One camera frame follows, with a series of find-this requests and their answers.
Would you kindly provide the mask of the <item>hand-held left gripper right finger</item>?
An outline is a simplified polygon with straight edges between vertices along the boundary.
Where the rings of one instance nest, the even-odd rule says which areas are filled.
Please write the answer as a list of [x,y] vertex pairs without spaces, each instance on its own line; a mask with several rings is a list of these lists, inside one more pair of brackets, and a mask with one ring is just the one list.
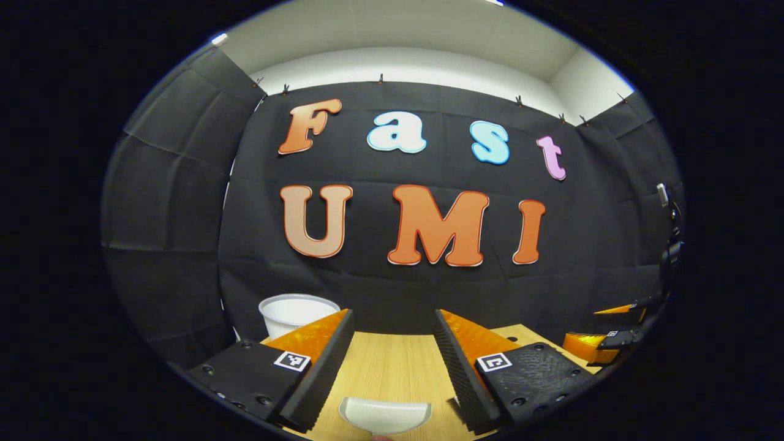
[[565,407],[596,382],[545,342],[520,345],[443,309],[433,335],[467,429],[521,429]]

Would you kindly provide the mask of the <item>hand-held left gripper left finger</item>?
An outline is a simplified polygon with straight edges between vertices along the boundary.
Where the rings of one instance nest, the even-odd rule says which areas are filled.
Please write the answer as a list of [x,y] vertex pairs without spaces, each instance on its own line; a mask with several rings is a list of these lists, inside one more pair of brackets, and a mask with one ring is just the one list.
[[266,343],[241,341],[188,369],[198,387],[250,418],[296,432],[314,428],[353,335],[344,308]]

